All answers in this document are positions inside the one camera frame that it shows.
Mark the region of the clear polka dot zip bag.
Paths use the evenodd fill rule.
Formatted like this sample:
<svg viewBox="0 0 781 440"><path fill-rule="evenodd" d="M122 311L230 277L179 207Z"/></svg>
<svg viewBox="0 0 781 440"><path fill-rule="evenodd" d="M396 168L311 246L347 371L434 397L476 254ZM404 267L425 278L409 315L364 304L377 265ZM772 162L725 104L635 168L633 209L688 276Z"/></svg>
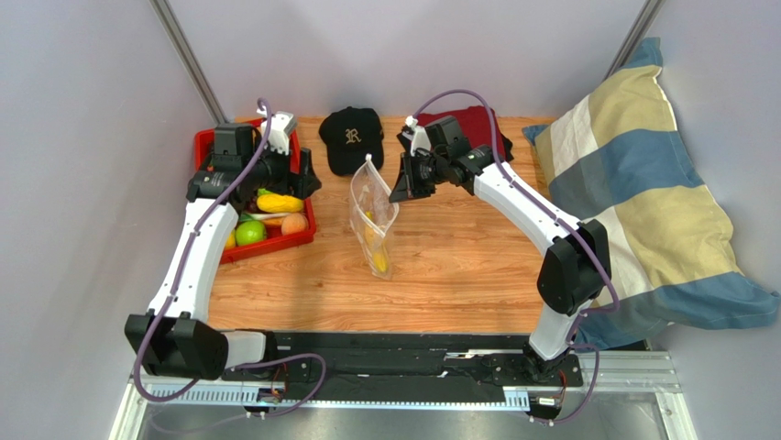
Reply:
<svg viewBox="0 0 781 440"><path fill-rule="evenodd" d="M371 156L366 156L365 163L353 174L349 184L349 223L354 232L363 255L368 263L372 275L383 280L392 278L392 265L389 245L392 238L391 227L393 226L400 211L399 205L389 202L391 188L381 177L372 161ZM388 252L388 262L390 265L389 274L379 275L371 266L369 248L364 241L364 226L368 219L364 215L365 211L373 213L373 223L375 230L384 238L385 247Z"/></svg>

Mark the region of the yellow banana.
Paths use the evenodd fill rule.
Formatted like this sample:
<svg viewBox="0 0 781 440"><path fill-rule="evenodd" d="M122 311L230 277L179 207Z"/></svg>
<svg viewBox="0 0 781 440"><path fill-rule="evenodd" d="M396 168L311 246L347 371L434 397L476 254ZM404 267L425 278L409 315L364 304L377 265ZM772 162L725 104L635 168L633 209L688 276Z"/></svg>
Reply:
<svg viewBox="0 0 781 440"><path fill-rule="evenodd" d="M368 219L364 226L364 241L368 246L371 266L379 275L386 276L389 274L390 265L384 238L375 230L373 213L365 211L364 215Z"/></svg>

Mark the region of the green apple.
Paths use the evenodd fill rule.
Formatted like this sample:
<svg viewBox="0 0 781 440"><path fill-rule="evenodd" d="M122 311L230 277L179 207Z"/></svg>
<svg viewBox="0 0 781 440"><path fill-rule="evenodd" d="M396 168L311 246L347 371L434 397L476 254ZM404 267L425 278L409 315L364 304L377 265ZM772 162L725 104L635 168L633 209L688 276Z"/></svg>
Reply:
<svg viewBox="0 0 781 440"><path fill-rule="evenodd" d="M258 220L241 223L235 230L235 240L238 247L253 245L267 239L267 229Z"/></svg>

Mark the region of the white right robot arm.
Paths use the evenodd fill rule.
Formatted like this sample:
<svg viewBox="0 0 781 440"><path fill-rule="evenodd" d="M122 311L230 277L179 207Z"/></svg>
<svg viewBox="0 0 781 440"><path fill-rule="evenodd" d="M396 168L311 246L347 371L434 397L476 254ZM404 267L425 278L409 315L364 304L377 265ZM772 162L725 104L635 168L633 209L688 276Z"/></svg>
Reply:
<svg viewBox="0 0 781 440"><path fill-rule="evenodd" d="M422 150L402 153L390 200L429 197L443 182L498 210L543 256L537 290L544 307L529 344L543 362L561 357L573 347L587 308L603 290L614 290L605 226L583 222L548 202L487 146L449 158Z"/></svg>

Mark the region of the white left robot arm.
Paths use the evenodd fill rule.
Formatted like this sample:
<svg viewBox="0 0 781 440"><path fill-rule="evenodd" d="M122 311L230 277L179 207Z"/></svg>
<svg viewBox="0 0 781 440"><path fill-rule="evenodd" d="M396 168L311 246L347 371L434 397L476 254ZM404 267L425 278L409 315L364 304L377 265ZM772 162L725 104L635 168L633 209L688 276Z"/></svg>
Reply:
<svg viewBox="0 0 781 440"><path fill-rule="evenodd" d="M147 310L126 319L126 339L137 355L134 380L142 373L216 380L227 369L272 365L268 333L216 330L207 323L208 308L224 245L257 191L306 199L322 186L296 127L285 115L221 124L197 144L170 267Z"/></svg>

